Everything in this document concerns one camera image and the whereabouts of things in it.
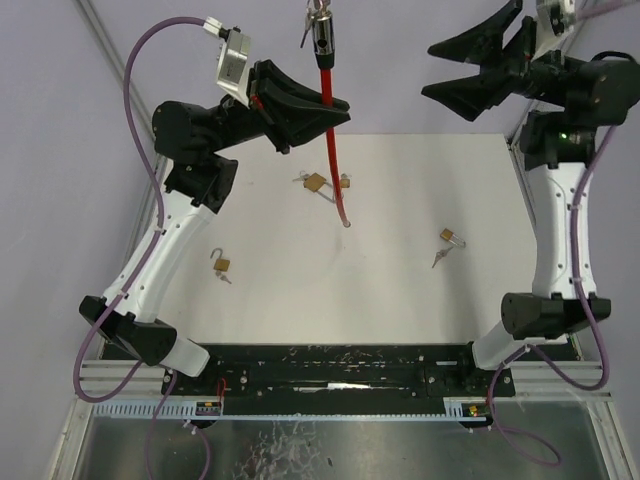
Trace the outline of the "red cable lock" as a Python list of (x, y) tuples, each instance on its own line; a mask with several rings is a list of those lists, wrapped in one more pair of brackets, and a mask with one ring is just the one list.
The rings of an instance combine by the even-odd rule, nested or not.
[[(320, 71), (321, 93), (324, 100), (331, 101), (333, 98), (332, 69), (335, 65), (335, 35), (333, 28), (333, 14), (330, 6), (328, 16), (315, 23), (310, 33), (316, 64)], [(340, 187), (341, 175), (339, 172), (334, 128), (330, 128), (326, 132), (326, 144), (332, 185), (334, 186), (336, 193), (335, 205), (342, 225), (345, 228), (349, 228), (351, 226), (351, 222), (346, 214), (342, 188)]]

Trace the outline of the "brass padlock with key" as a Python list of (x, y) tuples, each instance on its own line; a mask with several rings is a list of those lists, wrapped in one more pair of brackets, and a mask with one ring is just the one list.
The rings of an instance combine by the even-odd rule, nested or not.
[(231, 280), (227, 277), (231, 262), (224, 256), (224, 250), (221, 247), (214, 248), (210, 254), (210, 259), (213, 261), (215, 276), (219, 280), (231, 284)]

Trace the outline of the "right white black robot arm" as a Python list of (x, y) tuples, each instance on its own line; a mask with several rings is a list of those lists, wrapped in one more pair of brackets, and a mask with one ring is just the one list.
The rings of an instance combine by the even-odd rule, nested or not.
[(609, 316), (611, 303), (598, 295), (588, 267), (589, 176), (597, 131), (621, 125), (639, 100), (632, 57), (609, 53), (584, 61), (558, 49), (577, 20), (573, 2), (540, 1), (532, 17), (522, 8), (510, 1), (479, 25), (432, 45), (430, 55), (479, 71), (422, 90), (468, 121), (512, 94), (550, 105), (528, 114), (519, 142), (537, 247), (532, 287), (506, 294), (500, 322), (473, 342), (473, 362), (482, 370)]

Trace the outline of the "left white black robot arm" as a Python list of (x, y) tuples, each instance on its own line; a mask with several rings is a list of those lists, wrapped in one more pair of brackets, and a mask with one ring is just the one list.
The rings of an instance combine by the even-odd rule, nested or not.
[(221, 151), (266, 137), (287, 154), (350, 119), (348, 102), (288, 77), (272, 61), (248, 71), (244, 101), (227, 94), (212, 108), (166, 101), (152, 117), (155, 150), (172, 161), (150, 227), (119, 277), (86, 296), (80, 315), (99, 334), (148, 366), (199, 376), (210, 354), (158, 317), (163, 297), (192, 240), (219, 213), (238, 170)]

